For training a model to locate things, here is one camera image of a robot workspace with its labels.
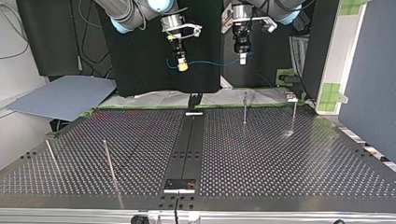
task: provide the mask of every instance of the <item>black panel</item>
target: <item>black panel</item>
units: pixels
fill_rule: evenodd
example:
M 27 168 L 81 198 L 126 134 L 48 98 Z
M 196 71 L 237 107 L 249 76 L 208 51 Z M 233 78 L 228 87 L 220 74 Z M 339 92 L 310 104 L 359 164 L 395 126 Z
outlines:
M 371 146 L 396 161 L 396 1 L 367 5 L 346 86 L 340 120 Z
M 253 55 L 249 56 L 246 65 L 236 63 L 224 68 L 224 77 L 234 87 L 269 87 L 257 74 L 267 78 L 275 85 L 277 69 L 292 67 L 290 58 L 289 36 L 292 26 L 279 24 L 272 34 L 262 31 L 262 24 L 254 22 L 250 41 Z M 239 57 L 233 51 L 233 32 L 224 36 L 224 62 L 231 62 Z
M 318 98 L 339 3 L 340 0 L 316 2 L 303 71 L 303 82 L 313 98 Z
M 78 12 L 79 1 L 80 0 L 70 0 L 76 26 L 78 51 L 82 59 L 81 65 L 83 71 L 81 74 L 93 74 L 96 77 L 104 77 L 111 67 L 110 57 L 106 56 L 108 49 L 105 35 L 101 27 L 89 25 L 81 18 Z M 83 0 L 81 2 L 81 14 L 92 24 L 101 26 L 94 1 Z
M 187 21 L 204 27 L 199 38 L 185 40 L 188 60 L 220 61 L 221 1 L 179 0 Z M 106 41 L 113 63 L 113 73 L 120 95 L 130 96 L 149 91 L 177 90 L 184 92 L 216 92 L 219 90 L 220 69 L 209 64 L 191 65 L 188 72 L 169 69 L 166 59 L 175 65 L 170 44 L 162 33 L 160 18 L 148 23 L 145 31 L 121 35 L 106 13 L 100 9 Z
M 17 0 L 41 76 L 78 73 L 78 49 L 68 0 Z

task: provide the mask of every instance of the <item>white cable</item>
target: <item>white cable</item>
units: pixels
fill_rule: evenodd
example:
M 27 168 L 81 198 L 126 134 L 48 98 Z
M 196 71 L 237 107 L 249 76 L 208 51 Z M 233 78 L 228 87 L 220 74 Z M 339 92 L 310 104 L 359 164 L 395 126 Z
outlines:
M 2 9 L 2 7 L 7 8 L 8 10 L 10 10 L 12 12 L 12 14 L 14 14 L 14 16 L 17 18 L 18 23 L 20 24 L 21 30 L 19 31 L 17 29 L 17 27 L 15 27 L 14 23 L 12 23 L 11 19 L 8 17 L 8 15 L 4 12 L 4 10 Z M 0 60 L 4 60 L 4 59 L 10 59 L 10 58 L 15 58 L 18 57 L 20 55 L 22 55 L 23 53 L 25 53 L 28 49 L 29 49 L 29 42 L 27 40 L 26 34 L 24 32 L 23 29 L 23 24 L 22 24 L 22 20 L 20 15 L 18 14 L 18 12 L 12 8 L 11 6 L 7 5 L 4 2 L 0 2 L 0 12 L 1 14 L 6 18 L 6 20 L 9 22 L 9 24 L 12 26 L 12 29 L 14 29 L 14 31 L 26 42 L 26 47 L 24 48 L 23 51 L 13 54 L 13 55 L 9 55 L 9 56 L 5 56 L 5 57 L 0 57 Z
M 78 12 L 79 12 L 79 16 L 80 16 L 85 22 L 87 22 L 89 25 L 94 26 L 94 27 L 97 27 L 97 28 L 102 28 L 101 25 L 97 25 L 97 24 L 95 24 L 95 23 L 92 23 L 92 22 L 88 21 L 88 20 L 84 17 L 84 15 L 82 15 L 81 5 L 82 5 L 82 0 L 79 0 L 79 3 L 78 3 Z
M 6 14 L 6 12 L 1 8 L 1 7 L 5 7 L 7 8 L 9 11 L 12 12 L 12 14 L 14 14 L 14 16 L 17 18 L 18 23 L 21 27 L 21 30 L 19 31 L 17 27 L 15 27 L 14 23 L 11 21 L 11 19 L 9 18 L 9 16 Z M 0 2 L 0 12 L 1 14 L 6 18 L 6 20 L 9 22 L 9 24 L 12 26 L 12 28 L 15 30 L 15 32 L 24 40 L 27 42 L 27 37 L 26 34 L 23 30 L 23 24 L 22 24 L 22 20 L 20 15 L 18 14 L 18 12 L 12 8 L 11 6 L 7 5 L 4 2 Z
M 139 11 L 140 16 L 142 16 L 142 20 L 143 20 L 143 27 L 140 27 L 140 26 L 139 26 L 139 29 L 140 29 L 140 30 L 146 30 L 146 15 L 145 15 L 145 13 L 143 12 L 142 5 L 141 5 L 141 3 L 139 3 L 137 0 L 134 0 L 134 3 L 136 4 L 137 10 Z

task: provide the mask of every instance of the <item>metal frame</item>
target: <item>metal frame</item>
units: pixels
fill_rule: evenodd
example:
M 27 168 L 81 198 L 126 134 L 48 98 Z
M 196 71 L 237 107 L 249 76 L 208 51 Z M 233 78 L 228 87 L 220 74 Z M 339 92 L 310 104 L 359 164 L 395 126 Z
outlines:
M 243 115 L 244 108 L 236 110 L 242 111 L 241 115 Z M 202 116 L 183 116 L 183 126 L 179 131 L 179 136 L 175 142 L 173 153 L 162 182 L 162 186 L 164 186 L 167 179 L 196 179 L 197 188 L 195 193 L 163 193 L 153 199 L 143 196 L 137 199 L 135 196 L 97 197 L 80 195 L 59 197 L 55 201 L 49 201 L 48 198 L 41 197 L 40 195 L 22 197 L 19 195 L 3 194 L 0 195 L 0 207 L 3 207 L 0 208 L 0 223 L 8 223 L 10 220 L 23 223 L 126 223 L 135 215 L 148 216 L 151 224 L 159 223 L 160 221 L 161 223 L 174 223 L 175 211 L 177 211 L 177 216 L 181 223 L 191 224 L 240 223 L 241 220 L 248 220 L 252 223 L 323 223 L 335 221 L 338 218 L 357 223 L 370 221 L 396 222 L 396 200 L 392 199 L 343 200 L 339 198 L 315 199 L 295 197 L 293 199 L 240 198 L 230 200 L 225 198 L 203 198 L 200 196 L 199 186 L 201 184 L 200 175 L 204 153 L 205 116 L 207 116 L 207 112 L 208 110 L 204 110 Z M 62 132 L 61 137 L 81 122 L 82 120 L 79 120 L 71 124 L 68 129 Z M 342 131 L 335 127 L 333 127 L 333 131 L 334 137 L 339 138 L 346 146 L 358 148 L 359 151 L 357 150 L 354 153 L 363 155 L 361 157 L 362 160 L 369 163 L 382 176 L 386 176 L 387 180 L 396 183 L 396 174 L 388 167 L 375 157 L 370 157 L 368 152 L 352 139 L 348 138 Z M 31 150 L 31 155 L 33 157 L 33 152 L 38 153 L 44 150 L 47 150 L 45 143 Z M 14 161 L 5 170 L 0 172 L 0 179 L 24 164 L 25 161 L 23 160 Z M 140 210 L 145 207 L 152 209 L 147 211 Z M 323 211 L 341 212 L 322 213 Z

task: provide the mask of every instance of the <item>green tape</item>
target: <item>green tape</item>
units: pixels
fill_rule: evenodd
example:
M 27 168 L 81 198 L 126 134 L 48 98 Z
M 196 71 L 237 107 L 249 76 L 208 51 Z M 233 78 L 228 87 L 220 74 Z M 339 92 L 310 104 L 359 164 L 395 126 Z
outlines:
M 341 84 L 339 83 L 324 83 L 318 111 L 334 112 L 340 100 Z
M 285 83 L 284 81 L 280 80 L 280 76 L 289 76 L 294 77 L 294 69 L 277 69 L 276 71 L 276 85 L 277 86 L 293 86 L 292 83 Z
M 342 0 L 340 16 L 358 15 L 363 4 L 363 0 Z

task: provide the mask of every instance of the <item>white panel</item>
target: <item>white panel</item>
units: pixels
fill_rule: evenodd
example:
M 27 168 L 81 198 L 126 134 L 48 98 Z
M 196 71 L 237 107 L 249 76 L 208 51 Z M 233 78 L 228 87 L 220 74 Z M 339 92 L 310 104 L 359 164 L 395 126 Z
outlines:
M 38 146 L 50 132 L 50 119 L 9 113 L 12 112 L 0 113 L 0 170 Z
M 15 0 L 0 1 L 17 8 Z M 15 16 L 8 9 L 4 11 L 14 25 L 20 28 Z M 26 42 L 0 13 L 0 58 L 19 53 L 25 47 Z M 44 78 L 39 76 L 29 49 L 21 56 L 0 60 L 0 169 L 40 144 L 44 135 L 50 132 L 48 119 L 19 113 L 9 114 L 12 112 L 2 110 L 3 106 L 17 97 L 44 84 Z
M 17 8 L 15 0 L 0 0 Z M 7 9 L 7 15 L 20 28 L 15 16 Z M 8 21 L 0 14 L 0 58 L 23 51 L 26 42 L 13 30 Z M 35 66 L 32 52 L 28 49 L 24 54 L 12 59 L 0 60 L 0 101 L 15 95 L 31 91 L 45 84 Z

